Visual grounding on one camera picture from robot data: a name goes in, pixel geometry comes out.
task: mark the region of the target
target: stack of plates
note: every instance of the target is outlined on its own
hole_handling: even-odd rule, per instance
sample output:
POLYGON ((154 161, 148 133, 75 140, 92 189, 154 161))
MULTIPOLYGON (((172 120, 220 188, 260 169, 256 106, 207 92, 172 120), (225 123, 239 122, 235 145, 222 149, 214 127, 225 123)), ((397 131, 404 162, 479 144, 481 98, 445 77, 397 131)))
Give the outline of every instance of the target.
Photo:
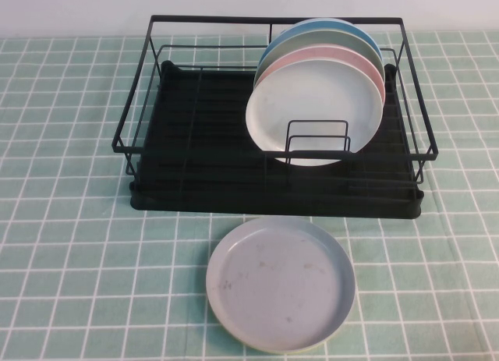
MULTIPOLYGON (((381 52, 373 38, 339 19, 304 20, 265 50, 246 108, 246 124, 262 150, 344 150, 347 121, 351 152, 376 133, 385 98, 381 52), (295 122, 292 120, 319 121, 295 122)), ((292 159, 318 166, 337 160, 292 159)))

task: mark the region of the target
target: pink plate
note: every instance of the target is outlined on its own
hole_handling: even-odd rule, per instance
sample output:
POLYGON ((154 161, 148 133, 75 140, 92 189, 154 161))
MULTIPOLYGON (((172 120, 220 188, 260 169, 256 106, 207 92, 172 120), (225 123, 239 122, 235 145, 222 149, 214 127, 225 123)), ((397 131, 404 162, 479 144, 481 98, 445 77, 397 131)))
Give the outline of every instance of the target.
POLYGON ((332 44, 310 45, 308 47, 292 51, 287 55, 283 55, 280 59, 277 59, 272 63, 272 65, 265 69, 260 78, 258 78, 255 88, 257 88, 258 84, 260 84, 274 71, 279 70, 280 68, 283 68, 291 63, 306 61, 307 59, 313 58, 337 59, 362 71, 374 82, 374 84, 376 84, 376 88, 379 90, 381 100, 384 104, 384 81, 376 67, 367 58, 360 55, 356 51, 352 51, 340 45, 332 44))

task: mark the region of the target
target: white wall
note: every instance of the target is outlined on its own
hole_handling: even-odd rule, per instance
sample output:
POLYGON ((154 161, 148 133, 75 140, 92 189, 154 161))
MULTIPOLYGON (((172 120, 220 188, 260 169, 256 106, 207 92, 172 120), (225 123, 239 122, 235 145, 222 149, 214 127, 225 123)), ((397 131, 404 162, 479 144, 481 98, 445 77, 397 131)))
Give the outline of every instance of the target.
POLYGON ((499 29, 499 0, 0 0, 0 37, 145 33, 152 14, 401 16, 412 30, 499 29))

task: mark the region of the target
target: light blue plate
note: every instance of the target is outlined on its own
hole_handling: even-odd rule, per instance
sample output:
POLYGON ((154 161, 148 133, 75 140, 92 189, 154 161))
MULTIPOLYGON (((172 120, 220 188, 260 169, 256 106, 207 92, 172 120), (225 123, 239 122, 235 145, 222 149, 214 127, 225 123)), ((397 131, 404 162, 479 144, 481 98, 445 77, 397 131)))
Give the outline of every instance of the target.
POLYGON ((261 63, 264 60, 264 58, 270 53, 272 49, 277 47, 283 41, 288 40, 290 37, 302 34, 307 31, 320 30, 320 29, 343 30, 345 32, 348 32, 349 34, 356 35, 357 37, 360 37, 365 42, 367 42, 371 47, 373 47, 373 49, 376 51, 380 59, 383 60, 383 56, 381 55, 381 51, 378 48, 376 42, 373 40, 371 36, 369 36, 363 30, 352 25, 351 23, 345 22, 344 20, 339 20, 334 18, 315 18, 299 22, 295 26, 289 28, 288 30, 282 32, 282 34, 277 36, 267 46, 267 49, 265 49, 265 52, 262 54, 262 58, 260 58, 259 63, 261 63))

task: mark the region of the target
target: black drip tray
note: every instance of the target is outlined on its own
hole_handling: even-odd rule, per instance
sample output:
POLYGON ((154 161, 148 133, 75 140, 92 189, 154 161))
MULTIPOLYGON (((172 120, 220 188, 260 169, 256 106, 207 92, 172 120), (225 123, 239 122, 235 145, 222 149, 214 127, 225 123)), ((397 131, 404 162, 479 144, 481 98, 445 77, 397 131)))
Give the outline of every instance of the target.
MULTIPOLYGON (((395 67, 385 66, 380 128, 357 154, 408 154, 395 67)), ((136 209, 415 218, 423 193, 412 162, 320 167, 265 158, 246 128, 254 72, 161 66, 161 84, 131 183, 136 209)))

